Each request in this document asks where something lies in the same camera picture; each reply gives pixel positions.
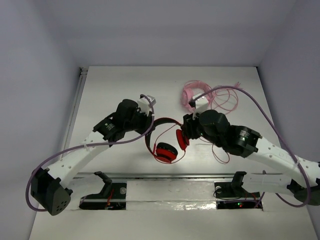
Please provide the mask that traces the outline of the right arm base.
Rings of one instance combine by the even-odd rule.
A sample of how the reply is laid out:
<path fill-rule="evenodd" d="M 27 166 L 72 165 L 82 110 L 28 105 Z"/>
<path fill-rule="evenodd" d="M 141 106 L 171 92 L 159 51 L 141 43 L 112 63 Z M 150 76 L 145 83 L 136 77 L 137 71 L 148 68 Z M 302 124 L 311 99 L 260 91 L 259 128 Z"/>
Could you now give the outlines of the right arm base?
<path fill-rule="evenodd" d="M 214 183 L 213 197 L 218 210 L 263 210 L 262 195 L 259 192 L 248 192 L 243 188 L 243 179 L 247 173 L 237 171 L 231 181 Z"/>

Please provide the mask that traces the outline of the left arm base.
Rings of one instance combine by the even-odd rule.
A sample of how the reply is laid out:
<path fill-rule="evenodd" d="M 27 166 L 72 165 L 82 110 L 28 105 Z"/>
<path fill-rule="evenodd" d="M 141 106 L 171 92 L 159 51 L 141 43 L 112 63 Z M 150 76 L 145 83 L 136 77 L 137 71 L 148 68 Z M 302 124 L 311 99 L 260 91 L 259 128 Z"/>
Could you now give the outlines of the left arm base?
<path fill-rule="evenodd" d="M 98 193 L 83 196 L 79 202 L 81 210 L 126 210 L 126 182 L 113 182 L 105 173 L 96 171 L 103 186 Z"/>

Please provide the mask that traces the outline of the red black headphones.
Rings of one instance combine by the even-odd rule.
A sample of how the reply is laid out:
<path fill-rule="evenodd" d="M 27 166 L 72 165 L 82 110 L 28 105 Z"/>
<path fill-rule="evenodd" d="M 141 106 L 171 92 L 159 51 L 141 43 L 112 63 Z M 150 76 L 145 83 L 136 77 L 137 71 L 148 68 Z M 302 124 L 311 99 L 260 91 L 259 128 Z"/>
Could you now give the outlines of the red black headphones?
<path fill-rule="evenodd" d="M 177 159 L 178 156 L 178 150 L 173 147 L 172 145 L 165 143 L 165 142 L 159 142 L 157 143 L 158 138 L 155 140 L 153 149 L 151 149 L 151 134 L 156 129 L 156 127 L 164 124 L 173 124 L 172 127 L 165 130 L 162 134 L 158 136 L 158 138 L 163 135 L 165 132 L 173 128 L 174 126 L 179 126 L 180 129 L 177 129 L 175 134 L 177 138 L 177 143 L 180 147 L 180 149 L 183 151 L 182 157 Z M 152 154 L 154 159 L 162 164 L 174 164 L 180 161 L 184 158 L 186 154 L 186 149 L 190 145 L 190 140 L 187 138 L 186 134 L 182 130 L 182 124 L 176 121 L 175 119 L 169 118 L 169 117 L 161 117 L 156 119 L 153 122 L 153 126 L 151 128 L 151 131 L 146 134 L 145 136 L 145 144 L 148 149 L 148 151 Z"/>

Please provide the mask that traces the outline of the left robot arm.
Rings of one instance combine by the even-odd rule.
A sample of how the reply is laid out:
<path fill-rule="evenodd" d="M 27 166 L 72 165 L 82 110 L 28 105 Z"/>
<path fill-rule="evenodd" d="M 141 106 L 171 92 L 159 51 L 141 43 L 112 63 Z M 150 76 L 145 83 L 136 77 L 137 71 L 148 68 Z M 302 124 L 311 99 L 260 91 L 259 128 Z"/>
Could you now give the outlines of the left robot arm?
<path fill-rule="evenodd" d="M 100 153 L 114 145 L 132 143 L 123 140 L 128 132 L 140 139 L 147 135 L 155 120 L 156 99 L 140 95 L 137 101 L 124 99 L 111 113 L 97 123 L 82 144 L 64 149 L 38 165 L 31 173 L 25 189 L 27 206 L 35 212 L 56 216 L 71 202 L 73 178 Z"/>

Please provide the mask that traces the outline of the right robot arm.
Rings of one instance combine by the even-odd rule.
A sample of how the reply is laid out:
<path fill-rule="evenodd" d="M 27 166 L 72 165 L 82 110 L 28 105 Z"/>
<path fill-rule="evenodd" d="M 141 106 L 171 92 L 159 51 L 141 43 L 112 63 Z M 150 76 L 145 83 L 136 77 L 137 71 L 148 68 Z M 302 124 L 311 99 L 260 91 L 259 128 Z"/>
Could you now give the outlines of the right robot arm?
<path fill-rule="evenodd" d="M 226 116 L 206 110 L 183 117 L 184 135 L 205 138 L 226 153 L 264 164 L 275 173 L 237 171 L 230 184 L 238 197 L 249 192 L 284 194 L 311 206 L 320 204 L 320 164 L 289 153 L 246 126 L 231 125 Z"/>

